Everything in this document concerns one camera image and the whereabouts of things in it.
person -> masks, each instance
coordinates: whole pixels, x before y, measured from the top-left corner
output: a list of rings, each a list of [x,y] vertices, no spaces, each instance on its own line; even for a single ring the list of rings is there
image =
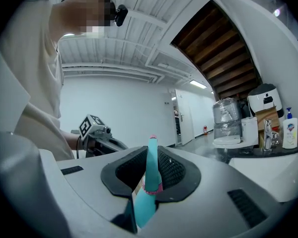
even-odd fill
[[[78,143],[78,135],[60,130],[64,76],[58,41],[68,33],[110,25],[114,16],[112,0],[62,0],[54,5],[49,0],[26,0],[0,37],[5,62],[30,95],[14,133],[51,151],[56,161],[73,159]]]

floor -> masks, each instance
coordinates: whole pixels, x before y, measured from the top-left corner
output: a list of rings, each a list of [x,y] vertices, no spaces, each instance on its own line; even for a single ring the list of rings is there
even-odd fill
[[[196,139],[193,139],[192,141],[185,144],[184,146],[179,145],[175,148],[179,149],[179,150],[187,151],[190,153],[202,155],[202,152],[205,152],[206,148],[214,149],[213,140],[214,140],[214,134],[211,131],[211,132],[209,132],[208,135],[200,136]]]

hand soap bottle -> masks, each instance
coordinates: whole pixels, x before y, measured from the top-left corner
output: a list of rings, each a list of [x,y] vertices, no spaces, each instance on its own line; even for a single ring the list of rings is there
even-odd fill
[[[291,108],[286,108],[288,110],[287,119],[283,121],[284,127],[284,141],[283,148],[293,149],[297,147],[298,142],[298,119],[293,118],[292,113],[290,113]]]

black vent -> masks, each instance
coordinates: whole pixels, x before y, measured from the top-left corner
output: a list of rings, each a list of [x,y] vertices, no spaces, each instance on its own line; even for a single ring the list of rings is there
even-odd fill
[[[253,228],[267,218],[242,189],[231,190],[228,192],[228,195],[239,212],[243,215],[250,228]]]
[[[145,173],[146,163],[147,148],[132,159],[121,164],[115,171],[116,177],[134,191]]]
[[[161,174],[162,186],[166,190],[178,184],[185,176],[184,166],[158,149],[158,169]]]

